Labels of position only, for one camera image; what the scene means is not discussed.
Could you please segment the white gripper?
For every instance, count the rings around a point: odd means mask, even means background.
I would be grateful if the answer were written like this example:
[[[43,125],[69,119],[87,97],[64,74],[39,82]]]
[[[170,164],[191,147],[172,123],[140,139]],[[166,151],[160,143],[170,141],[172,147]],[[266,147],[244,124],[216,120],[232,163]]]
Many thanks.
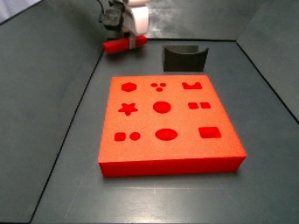
[[[136,35],[144,35],[148,30],[150,0],[124,0],[124,27],[131,31],[128,36],[130,49],[136,48]]]

